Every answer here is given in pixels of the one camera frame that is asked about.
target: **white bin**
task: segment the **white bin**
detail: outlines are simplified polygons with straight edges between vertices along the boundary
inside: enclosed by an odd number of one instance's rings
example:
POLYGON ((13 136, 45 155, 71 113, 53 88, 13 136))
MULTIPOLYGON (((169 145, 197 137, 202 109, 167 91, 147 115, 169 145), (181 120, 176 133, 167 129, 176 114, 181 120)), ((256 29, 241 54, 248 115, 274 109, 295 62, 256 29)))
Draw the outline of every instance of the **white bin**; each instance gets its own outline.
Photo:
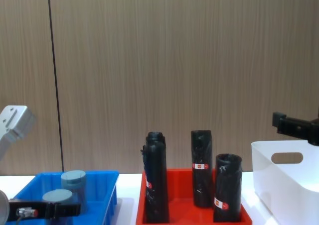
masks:
POLYGON ((306 140, 252 143, 256 194, 282 225, 319 225, 319 146, 306 140), (275 164, 275 153, 299 152, 299 164, 275 164))

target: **white tabletop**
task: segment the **white tabletop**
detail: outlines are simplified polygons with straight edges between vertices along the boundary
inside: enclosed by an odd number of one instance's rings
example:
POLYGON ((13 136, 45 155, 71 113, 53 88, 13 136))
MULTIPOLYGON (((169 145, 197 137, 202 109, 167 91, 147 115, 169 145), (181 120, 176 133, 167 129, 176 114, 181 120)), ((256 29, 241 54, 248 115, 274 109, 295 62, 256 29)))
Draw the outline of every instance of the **white tabletop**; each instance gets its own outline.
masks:
MULTIPOLYGON (((13 198, 34 176, 0 176, 0 190, 13 198)), ((118 204, 112 225, 134 225, 139 205, 141 174, 120 174, 117 181, 118 204)), ((253 173, 242 177, 241 202, 254 225, 278 225, 271 212, 259 200, 254 191, 253 173)))

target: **white label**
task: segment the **white label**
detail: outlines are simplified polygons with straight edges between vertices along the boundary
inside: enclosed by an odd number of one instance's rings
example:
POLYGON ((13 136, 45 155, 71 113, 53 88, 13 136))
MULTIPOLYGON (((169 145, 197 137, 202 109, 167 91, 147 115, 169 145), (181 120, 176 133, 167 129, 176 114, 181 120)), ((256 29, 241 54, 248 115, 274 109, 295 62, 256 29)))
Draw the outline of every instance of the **white label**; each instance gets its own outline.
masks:
POLYGON ((152 188, 152 184, 151 184, 151 183, 149 183, 147 180, 146 180, 146 187, 148 187, 149 189, 151 189, 151 188, 152 188))
POLYGON ((208 169, 208 164, 195 164, 193 163, 194 169, 208 169))
POLYGON ((222 210, 228 210, 229 206, 227 203, 223 203, 222 201, 214 198, 214 204, 222 210))

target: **red label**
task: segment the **red label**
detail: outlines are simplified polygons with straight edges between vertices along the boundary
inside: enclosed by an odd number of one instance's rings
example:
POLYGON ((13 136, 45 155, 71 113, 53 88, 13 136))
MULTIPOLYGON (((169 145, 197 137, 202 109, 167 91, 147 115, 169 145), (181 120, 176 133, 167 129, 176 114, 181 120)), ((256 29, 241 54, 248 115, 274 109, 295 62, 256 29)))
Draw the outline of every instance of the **red label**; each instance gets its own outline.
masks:
POLYGON ((223 202, 223 208, 222 210, 228 210, 229 209, 229 206, 227 203, 223 202))

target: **black plastic wrap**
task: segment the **black plastic wrap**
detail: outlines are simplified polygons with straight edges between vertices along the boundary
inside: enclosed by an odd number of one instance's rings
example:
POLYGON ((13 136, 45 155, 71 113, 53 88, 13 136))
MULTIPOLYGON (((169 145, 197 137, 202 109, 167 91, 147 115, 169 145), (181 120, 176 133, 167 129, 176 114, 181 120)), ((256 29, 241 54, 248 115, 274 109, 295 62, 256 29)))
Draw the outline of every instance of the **black plastic wrap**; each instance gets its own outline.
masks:
POLYGON ((147 223, 168 223, 166 143, 160 132, 150 132, 142 150, 146 174, 145 210, 147 223))
POLYGON ((235 154, 216 156, 214 222, 241 220, 241 161, 241 157, 235 154))
POLYGON ((191 157, 193 163, 193 198, 195 206, 201 208, 211 208, 213 206, 212 152, 211 131, 192 131, 191 157))

